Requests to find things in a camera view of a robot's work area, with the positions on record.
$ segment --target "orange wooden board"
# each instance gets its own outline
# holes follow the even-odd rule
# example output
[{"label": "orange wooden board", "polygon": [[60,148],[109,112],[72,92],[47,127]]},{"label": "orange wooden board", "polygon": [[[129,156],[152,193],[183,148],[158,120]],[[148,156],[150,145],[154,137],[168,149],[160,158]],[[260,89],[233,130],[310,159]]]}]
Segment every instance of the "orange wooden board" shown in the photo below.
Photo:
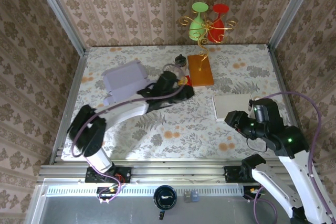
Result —
[{"label": "orange wooden board", "polygon": [[192,85],[195,86],[211,86],[213,85],[214,78],[212,76],[209,57],[203,60],[200,69],[201,60],[203,56],[188,55],[188,67]]}]

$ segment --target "wall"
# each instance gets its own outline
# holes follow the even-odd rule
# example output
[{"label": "wall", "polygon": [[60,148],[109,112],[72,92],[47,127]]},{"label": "wall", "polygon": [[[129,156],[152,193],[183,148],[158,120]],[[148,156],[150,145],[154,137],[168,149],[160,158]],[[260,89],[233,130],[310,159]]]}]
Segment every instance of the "wall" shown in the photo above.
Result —
[{"label": "wall", "polygon": [[22,223],[78,63],[46,0],[0,0],[0,223]]},{"label": "wall", "polygon": [[269,42],[289,0],[60,0],[87,47],[192,44],[177,20],[192,15],[191,5],[205,1],[229,5],[228,20],[239,27],[228,44]]},{"label": "wall", "polygon": [[[336,200],[336,0],[304,0],[277,47],[277,59],[288,89],[313,98],[322,112],[314,157]],[[317,114],[299,97],[293,97],[292,105],[305,135],[312,140]]]}]

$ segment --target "patterned wallpaper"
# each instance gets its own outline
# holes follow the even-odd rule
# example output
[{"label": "patterned wallpaper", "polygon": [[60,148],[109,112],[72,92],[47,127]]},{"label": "patterned wallpaper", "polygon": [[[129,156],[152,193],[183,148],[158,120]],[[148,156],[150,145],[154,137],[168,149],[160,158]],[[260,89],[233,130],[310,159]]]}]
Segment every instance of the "patterned wallpaper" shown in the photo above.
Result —
[{"label": "patterned wallpaper", "polygon": [[[277,57],[289,90],[313,98],[322,112],[314,157],[336,200],[336,0],[304,0],[277,48]],[[293,97],[292,104],[311,140],[317,114],[304,99]]]},{"label": "patterned wallpaper", "polygon": [[230,6],[226,18],[239,27],[227,44],[269,42],[289,0],[60,0],[87,47],[114,45],[192,44],[177,20],[192,15],[191,5],[205,1],[209,17],[215,3]]},{"label": "patterned wallpaper", "polygon": [[0,0],[0,223],[23,223],[78,58],[46,0]]}]

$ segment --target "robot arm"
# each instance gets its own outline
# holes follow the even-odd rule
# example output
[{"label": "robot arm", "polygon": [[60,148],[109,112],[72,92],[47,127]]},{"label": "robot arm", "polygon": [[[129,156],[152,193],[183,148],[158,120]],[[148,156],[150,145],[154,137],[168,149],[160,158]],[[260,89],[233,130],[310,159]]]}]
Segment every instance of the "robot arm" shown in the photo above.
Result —
[{"label": "robot arm", "polygon": [[[132,97],[129,101],[96,109],[91,108],[89,105],[84,105],[68,130],[70,139],[73,140],[76,147],[81,151],[81,154],[95,169],[101,173],[107,172],[114,167],[114,163],[102,148],[105,131],[129,118],[171,106],[172,104],[187,100],[194,95],[191,86],[174,87],[177,82],[178,79],[174,73],[164,71],[156,83],[152,83],[145,89],[139,90],[135,95],[136,97]],[[92,117],[94,119],[88,125],[87,122]],[[80,132],[80,129],[84,125],[86,127]]]},{"label": "robot arm", "polygon": [[313,167],[313,175],[333,216],[329,216],[316,192],[308,173],[309,146],[302,132],[295,126],[284,126],[277,104],[271,99],[250,101],[255,118],[244,111],[229,112],[225,122],[242,136],[255,140],[262,138],[269,149],[279,157],[299,193],[301,200],[285,183],[276,177],[260,155],[242,161],[241,171],[261,183],[282,205],[290,218],[304,215],[310,223],[332,223],[336,214],[325,187]]}]

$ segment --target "floral tablecloth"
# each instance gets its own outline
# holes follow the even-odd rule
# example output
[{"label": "floral tablecloth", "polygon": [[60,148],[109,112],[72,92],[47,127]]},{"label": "floral tablecloth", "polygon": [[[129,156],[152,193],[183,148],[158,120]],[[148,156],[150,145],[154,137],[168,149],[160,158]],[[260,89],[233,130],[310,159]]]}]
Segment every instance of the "floral tablecloth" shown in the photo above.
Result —
[{"label": "floral tablecloth", "polygon": [[[131,118],[108,129],[103,148],[111,158],[244,158],[254,154],[246,140],[223,122],[216,122],[213,95],[251,93],[263,97],[279,92],[266,45],[208,46],[215,84],[195,87],[195,96],[183,103],[144,116]],[[100,47],[91,48],[79,88],[72,119],[89,104],[103,106],[107,96],[101,74],[110,68],[139,59],[149,78],[156,80],[166,63],[176,56],[194,55],[197,46]],[[276,98],[280,114],[289,123],[282,97]],[[261,140],[250,146],[264,150]],[[66,139],[62,159],[73,160],[71,140]],[[274,157],[272,151],[264,157]]]}]

